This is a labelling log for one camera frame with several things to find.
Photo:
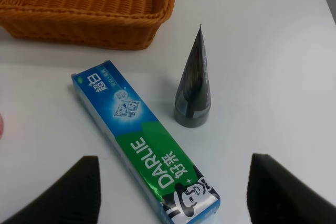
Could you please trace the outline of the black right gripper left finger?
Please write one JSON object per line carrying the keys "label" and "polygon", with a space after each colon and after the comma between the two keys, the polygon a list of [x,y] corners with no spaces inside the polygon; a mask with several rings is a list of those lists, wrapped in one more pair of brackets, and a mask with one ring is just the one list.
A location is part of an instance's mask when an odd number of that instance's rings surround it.
{"label": "black right gripper left finger", "polygon": [[83,156],[39,197],[3,223],[98,223],[100,207],[99,158]]}

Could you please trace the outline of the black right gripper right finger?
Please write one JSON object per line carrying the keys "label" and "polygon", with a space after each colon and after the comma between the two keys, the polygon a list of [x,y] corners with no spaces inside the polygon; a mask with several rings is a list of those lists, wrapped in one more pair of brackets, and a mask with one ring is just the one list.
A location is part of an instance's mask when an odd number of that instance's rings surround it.
{"label": "black right gripper right finger", "polygon": [[335,205],[268,154],[252,155],[247,208],[252,223],[335,223]]}

